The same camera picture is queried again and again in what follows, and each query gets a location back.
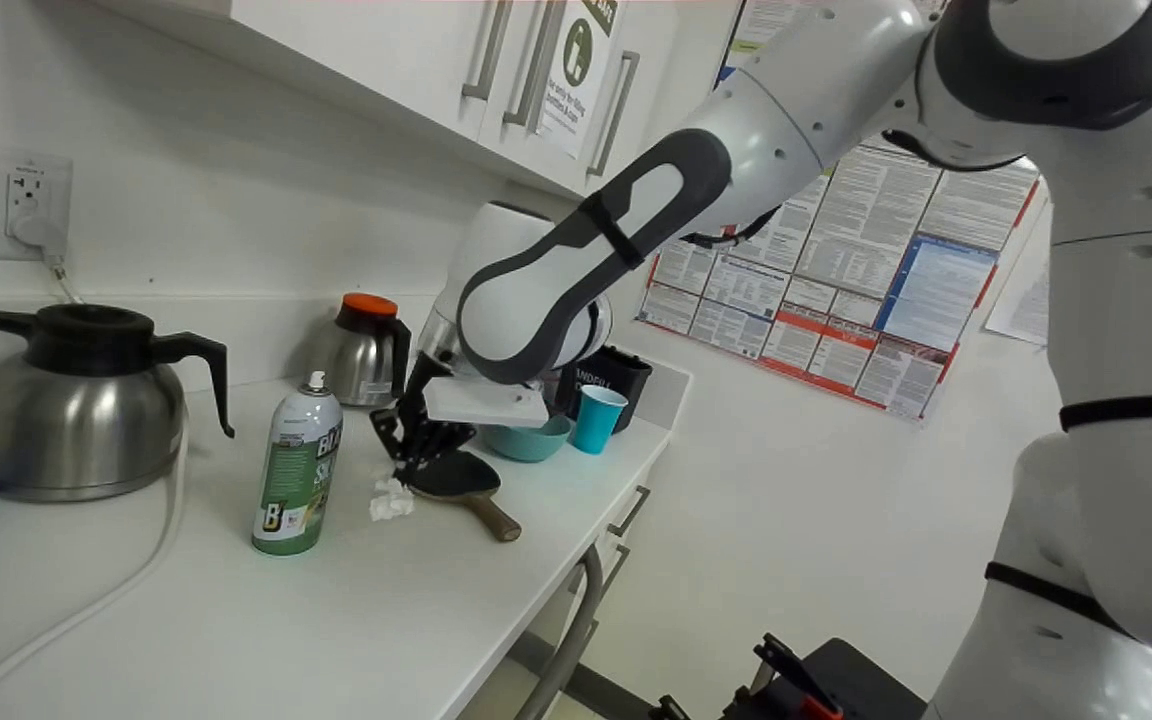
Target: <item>upper cabinet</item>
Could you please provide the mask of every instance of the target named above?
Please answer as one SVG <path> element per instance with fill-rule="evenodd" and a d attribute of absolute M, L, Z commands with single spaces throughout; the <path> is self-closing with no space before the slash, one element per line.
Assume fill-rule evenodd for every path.
<path fill-rule="evenodd" d="M 97 0 L 317 97 L 437 127 L 467 156 L 582 195 L 660 127 L 655 100 L 704 97 L 740 0 Z"/>

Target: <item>white cabinet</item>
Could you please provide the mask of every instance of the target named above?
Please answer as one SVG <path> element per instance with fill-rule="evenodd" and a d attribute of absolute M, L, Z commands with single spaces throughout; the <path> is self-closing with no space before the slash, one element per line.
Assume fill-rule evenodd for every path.
<path fill-rule="evenodd" d="M 522 184 L 582 195 L 645 142 L 669 86 L 709 90 L 713 71 L 670 71 L 688 0 L 615 0 L 608 75 L 581 148 L 535 132 L 545 80 L 569 4 L 590 0 L 97 0 L 317 97 L 439 127 Z"/>

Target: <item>black container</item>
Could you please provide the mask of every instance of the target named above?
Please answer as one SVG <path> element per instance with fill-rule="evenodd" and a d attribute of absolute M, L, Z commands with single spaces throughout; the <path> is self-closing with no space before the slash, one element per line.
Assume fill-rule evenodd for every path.
<path fill-rule="evenodd" d="M 560 372 L 556 413 L 576 419 L 581 385 L 608 385 L 612 394 L 628 402 L 628 409 L 615 419 L 615 433 L 622 433 L 632 424 L 632 413 L 638 409 L 648 381 L 650 381 L 650 365 L 608 345 L 596 357 L 581 360 L 576 369 Z"/>

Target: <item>bottle label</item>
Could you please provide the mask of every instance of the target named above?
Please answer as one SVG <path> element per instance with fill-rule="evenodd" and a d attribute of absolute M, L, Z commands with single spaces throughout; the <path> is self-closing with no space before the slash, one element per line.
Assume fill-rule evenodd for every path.
<path fill-rule="evenodd" d="M 341 428 L 317 444 L 273 444 L 257 509 L 257 541 L 302 541 L 319 531 L 335 444 Z"/>

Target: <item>label on cabinet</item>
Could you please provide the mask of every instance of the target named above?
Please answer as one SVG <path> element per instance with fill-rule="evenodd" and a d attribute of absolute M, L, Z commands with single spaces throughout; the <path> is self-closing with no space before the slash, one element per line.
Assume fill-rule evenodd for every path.
<path fill-rule="evenodd" d="M 612 69 L 615 0 L 569 0 L 538 100 L 538 136 L 581 156 L 596 132 L 596 100 Z"/>

